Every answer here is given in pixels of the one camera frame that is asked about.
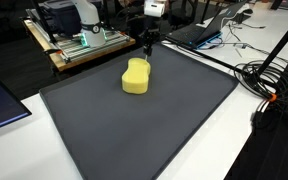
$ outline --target yellow sponge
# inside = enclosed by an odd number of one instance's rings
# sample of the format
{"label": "yellow sponge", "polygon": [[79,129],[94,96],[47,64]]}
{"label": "yellow sponge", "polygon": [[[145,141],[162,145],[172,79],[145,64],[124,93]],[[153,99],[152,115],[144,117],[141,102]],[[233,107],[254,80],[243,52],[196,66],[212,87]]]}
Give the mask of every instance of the yellow sponge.
{"label": "yellow sponge", "polygon": [[147,91],[151,65],[144,59],[132,58],[122,76],[122,88],[127,93],[143,94]]}

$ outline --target sponge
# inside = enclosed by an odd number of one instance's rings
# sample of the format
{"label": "sponge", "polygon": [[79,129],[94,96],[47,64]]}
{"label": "sponge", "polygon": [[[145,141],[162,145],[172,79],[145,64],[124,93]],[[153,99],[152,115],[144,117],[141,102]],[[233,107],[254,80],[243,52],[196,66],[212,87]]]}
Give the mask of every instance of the sponge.
{"label": "sponge", "polygon": [[143,94],[147,91],[151,65],[144,59],[132,58],[122,76],[122,88],[131,94]]}

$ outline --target wooden desk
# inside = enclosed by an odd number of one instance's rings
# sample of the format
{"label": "wooden desk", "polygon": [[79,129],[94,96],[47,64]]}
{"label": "wooden desk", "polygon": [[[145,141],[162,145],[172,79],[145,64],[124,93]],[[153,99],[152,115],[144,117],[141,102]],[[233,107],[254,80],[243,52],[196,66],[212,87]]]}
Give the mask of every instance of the wooden desk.
{"label": "wooden desk", "polygon": [[[48,42],[43,35],[37,30],[37,28],[32,24],[32,22],[30,20],[25,20],[24,21],[24,25],[26,26],[25,28],[33,35],[33,37],[36,39],[36,41],[42,46],[43,50],[47,50],[47,49],[53,49],[53,47],[51,46],[50,42]],[[95,54],[91,54],[89,56],[84,57],[81,60],[78,61],[72,61],[69,63],[65,63],[65,61],[63,60],[63,58],[58,55],[58,54],[51,54],[49,57],[49,59],[52,61],[52,63],[54,64],[54,66],[56,67],[56,69],[58,71],[64,71],[66,69],[75,67],[77,65],[83,64],[85,62],[91,61],[93,59],[99,58],[101,56],[104,56],[106,54],[118,51],[120,49],[126,48],[128,46],[131,46],[135,44],[135,40],[130,38],[130,41],[125,42],[124,44],[118,45],[118,46],[114,46],[112,48],[106,49],[104,51],[95,53]]]}

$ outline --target gray mat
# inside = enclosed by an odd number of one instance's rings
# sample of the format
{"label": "gray mat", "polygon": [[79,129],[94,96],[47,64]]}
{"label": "gray mat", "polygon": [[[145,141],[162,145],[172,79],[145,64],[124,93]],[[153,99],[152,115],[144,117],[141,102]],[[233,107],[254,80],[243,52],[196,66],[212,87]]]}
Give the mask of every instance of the gray mat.
{"label": "gray mat", "polygon": [[42,89],[41,96],[85,179],[155,179],[237,81],[166,47],[153,47],[149,90],[127,94],[130,57]]}

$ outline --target black mat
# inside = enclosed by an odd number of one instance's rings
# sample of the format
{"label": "black mat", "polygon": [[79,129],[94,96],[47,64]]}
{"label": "black mat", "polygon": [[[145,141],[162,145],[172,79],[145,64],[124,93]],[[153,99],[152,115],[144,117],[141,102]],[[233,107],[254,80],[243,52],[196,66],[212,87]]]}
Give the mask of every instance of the black mat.
{"label": "black mat", "polygon": [[85,179],[156,178],[236,87],[227,74],[162,46],[153,47],[149,90],[122,91],[130,57],[117,57],[40,91]]}

